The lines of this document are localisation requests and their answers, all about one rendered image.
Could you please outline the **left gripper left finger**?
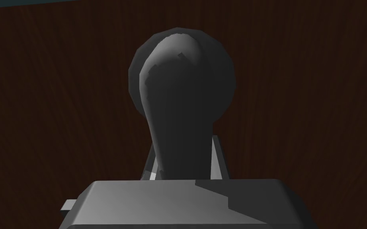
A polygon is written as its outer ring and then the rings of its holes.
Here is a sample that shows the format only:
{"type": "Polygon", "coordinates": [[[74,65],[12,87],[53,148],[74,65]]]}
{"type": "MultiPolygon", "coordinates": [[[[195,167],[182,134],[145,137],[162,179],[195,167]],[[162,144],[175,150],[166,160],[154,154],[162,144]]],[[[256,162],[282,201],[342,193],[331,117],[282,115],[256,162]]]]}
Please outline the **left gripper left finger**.
{"type": "Polygon", "coordinates": [[[153,144],[151,144],[148,157],[144,166],[141,180],[158,180],[158,162],[155,155],[153,144]]]}

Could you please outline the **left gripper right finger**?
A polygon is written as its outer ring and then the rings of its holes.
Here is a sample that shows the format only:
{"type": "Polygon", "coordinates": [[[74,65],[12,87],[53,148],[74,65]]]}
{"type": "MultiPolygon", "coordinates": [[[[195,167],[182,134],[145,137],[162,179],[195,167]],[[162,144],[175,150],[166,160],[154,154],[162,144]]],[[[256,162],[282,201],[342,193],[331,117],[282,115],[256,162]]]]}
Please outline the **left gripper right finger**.
{"type": "Polygon", "coordinates": [[[212,155],[211,155],[211,180],[230,179],[230,173],[227,167],[226,157],[221,145],[220,138],[217,135],[212,137],[212,155]]]}

